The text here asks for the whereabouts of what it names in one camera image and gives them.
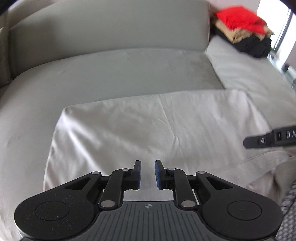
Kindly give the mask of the white t-shirt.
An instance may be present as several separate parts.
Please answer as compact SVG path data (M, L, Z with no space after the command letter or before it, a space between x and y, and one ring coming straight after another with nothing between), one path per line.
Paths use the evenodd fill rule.
M127 200L169 200L156 186L154 163L187 174L211 173L280 202L295 180L295 154L250 149L247 136L270 132L241 90L182 91L77 104L63 109L47 160L44 189L87 173L109 175L142 164L139 191Z

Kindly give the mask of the black folded garments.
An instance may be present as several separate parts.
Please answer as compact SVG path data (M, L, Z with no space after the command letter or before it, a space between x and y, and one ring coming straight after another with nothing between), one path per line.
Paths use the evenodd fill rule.
M240 42L232 43L226 37L226 35L217 28L214 28L213 34L222 38L224 41L226 41L228 44L234 47L237 51L241 53L246 53L257 59L266 58L271 51L272 40L268 37L264 37L264 39L261 41L255 35L251 35L250 37L247 37L241 40Z

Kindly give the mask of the patterned rug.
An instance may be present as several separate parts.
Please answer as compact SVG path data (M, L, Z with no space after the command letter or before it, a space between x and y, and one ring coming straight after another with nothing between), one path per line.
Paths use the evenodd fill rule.
M295 185L292 185L280 204L283 220L276 235L276 240L295 240Z

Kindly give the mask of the beige folded garment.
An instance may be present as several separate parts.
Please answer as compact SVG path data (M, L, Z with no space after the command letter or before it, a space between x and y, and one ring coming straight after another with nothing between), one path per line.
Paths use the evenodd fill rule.
M251 36L257 37L260 41L263 41L264 38L270 38L272 35L274 35L274 32L267 27L267 25L263 26L264 33L258 34L258 33L252 33L248 30L244 30L241 28L236 28L234 30L231 30L226 27L226 25L221 20L214 20L214 26L221 31L226 38L231 43L239 43L243 39L249 38Z

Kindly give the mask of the red folded garment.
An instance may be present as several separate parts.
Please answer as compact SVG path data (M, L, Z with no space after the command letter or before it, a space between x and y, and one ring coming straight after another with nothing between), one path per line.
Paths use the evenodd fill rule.
M265 35L264 27L266 22L255 12L243 6L230 6L220 9L214 12L214 16L230 30L240 28L252 33Z

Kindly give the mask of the grey sofa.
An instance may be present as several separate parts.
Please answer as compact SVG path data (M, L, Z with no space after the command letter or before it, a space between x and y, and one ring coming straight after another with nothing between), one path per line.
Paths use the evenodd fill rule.
M52 134L70 105L221 88L205 50L208 1L17 1L1 16L10 84L1 87L1 240L43 189Z

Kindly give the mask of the front grey throw pillow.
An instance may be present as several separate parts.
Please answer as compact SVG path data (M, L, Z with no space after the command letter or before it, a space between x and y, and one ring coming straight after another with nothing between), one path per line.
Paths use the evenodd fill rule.
M8 32L5 27L1 28L0 39L0 84L4 87L11 82L11 72L9 66L9 43Z

